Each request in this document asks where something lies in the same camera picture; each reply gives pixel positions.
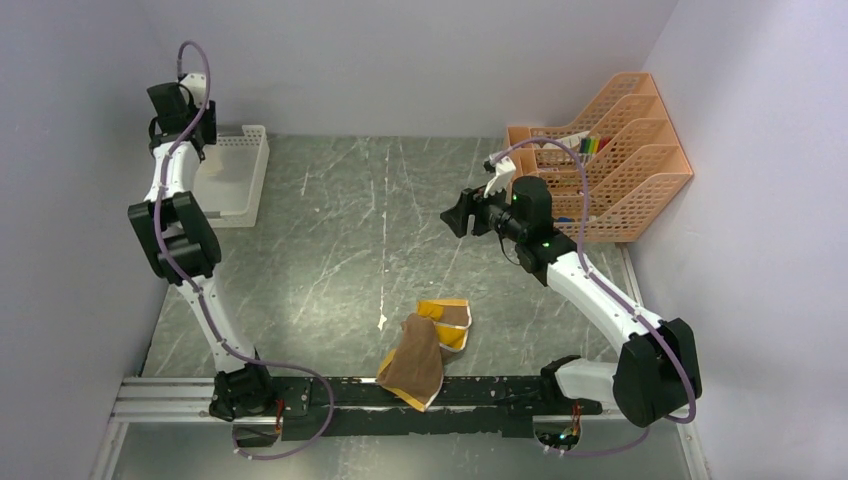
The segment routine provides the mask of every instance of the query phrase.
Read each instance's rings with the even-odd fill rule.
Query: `towel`
[[[444,364],[465,349],[471,310],[463,299],[423,300],[377,370],[377,383],[424,412],[442,389]]]

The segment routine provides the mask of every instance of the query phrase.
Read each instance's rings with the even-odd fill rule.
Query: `gray marble tabletop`
[[[273,139],[256,226],[217,230],[224,260],[216,275],[262,358],[374,376],[417,300],[461,297],[474,324],[449,375],[534,374],[569,354],[614,361],[588,319],[510,264],[493,234],[460,240],[439,220],[463,188],[485,183],[482,161],[500,146],[490,138]],[[619,249],[587,251],[624,288]],[[171,288],[143,375],[214,374],[197,320]]]

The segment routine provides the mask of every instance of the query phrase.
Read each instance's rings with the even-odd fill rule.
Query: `brown cloth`
[[[377,383],[418,411],[425,411],[442,388],[442,349],[433,320],[413,313],[401,323],[403,337],[377,373]]]

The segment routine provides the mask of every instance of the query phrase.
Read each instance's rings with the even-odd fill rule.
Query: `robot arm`
[[[528,176],[516,179],[512,202],[507,203],[503,179],[515,170],[511,160],[505,158],[497,168],[487,164],[487,170],[495,173],[495,178],[488,185],[465,189],[456,206],[441,214],[442,221],[457,237],[463,237],[473,215],[472,235],[494,230],[501,241],[504,238],[514,241],[524,270],[574,303],[618,354],[616,363],[590,362],[577,357],[554,362],[562,394],[615,404],[628,420],[640,427],[685,406],[683,380],[656,339],[637,321],[636,317],[641,316],[671,347],[696,398],[699,397],[700,373],[689,326],[680,319],[661,320],[601,275],[588,259],[581,262],[576,244],[553,225],[552,199],[544,180]],[[623,299],[629,309],[612,295]]]

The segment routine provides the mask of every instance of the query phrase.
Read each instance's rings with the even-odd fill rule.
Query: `wall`
[[[161,43],[207,50],[222,122],[419,136],[570,122],[641,67],[677,3],[141,1]]]
[[[645,69],[695,170],[632,248],[695,330],[716,479],[848,476],[848,4],[681,0]]]
[[[174,67],[132,2],[7,3],[0,477],[87,478],[164,295],[126,208],[151,179],[145,88]]]

